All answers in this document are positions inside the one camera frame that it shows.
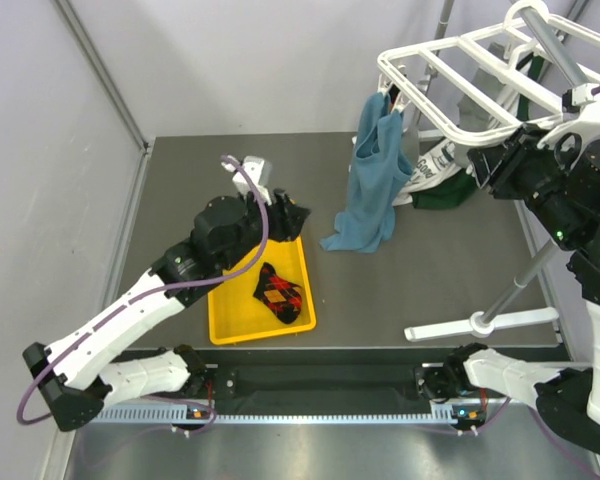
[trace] blue towel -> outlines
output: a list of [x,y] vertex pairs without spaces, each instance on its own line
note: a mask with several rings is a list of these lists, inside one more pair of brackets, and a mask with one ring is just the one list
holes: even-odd
[[391,202],[413,168],[402,153],[402,114],[389,112],[389,97],[372,95],[362,110],[347,185],[347,207],[336,215],[338,232],[320,241],[325,250],[373,253],[396,224]]

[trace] sock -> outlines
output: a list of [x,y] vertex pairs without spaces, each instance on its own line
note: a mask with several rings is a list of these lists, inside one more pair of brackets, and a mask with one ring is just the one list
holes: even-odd
[[260,269],[260,280],[253,296],[264,303],[278,320],[289,325],[300,315],[301,290],[299,285],[277,276],[273,265],[265,262]]

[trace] dark green garment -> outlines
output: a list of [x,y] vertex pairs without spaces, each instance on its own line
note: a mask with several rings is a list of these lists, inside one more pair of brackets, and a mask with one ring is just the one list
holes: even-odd
[[477,189],[476,179],[471,175],[467,175],[464,171],[460,171],[437,187],[422,192],[413,192],[411,197],[413,198],[414,208],[447,210],[462,204]]

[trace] white cloth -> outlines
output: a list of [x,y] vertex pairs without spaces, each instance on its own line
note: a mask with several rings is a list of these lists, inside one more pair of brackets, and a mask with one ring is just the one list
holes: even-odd
[[418,163],[413,165],[413,176],[402,187],[392,205],[407,205],[413,201],[411,193],[436,187],[462,170],[453,161],[454,150],[455,144],[444,139],[427,153],[420,155]]

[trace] gray cloth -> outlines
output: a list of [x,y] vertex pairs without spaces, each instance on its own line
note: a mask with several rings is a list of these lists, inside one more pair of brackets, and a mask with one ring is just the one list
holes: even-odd
[[[504,58],[504,47],[498,43],[492,43],[488,48],[489,52],[496,57]],[[504,87],[500,81],[490,73],[485,72],[482,68],[478,68],[471,83],[486,94],[492,100],[495,100],[500,91]],[[489,113],[473,101],[468,95],[462,97],[458,102],[458,110],[460,111],[459,127],[468,132],[483,132],[487,129],[491,116]],[[469,158],[467,152],[471,147],[466,145],[456,144],[453,160],[462,168],[469,166]]]

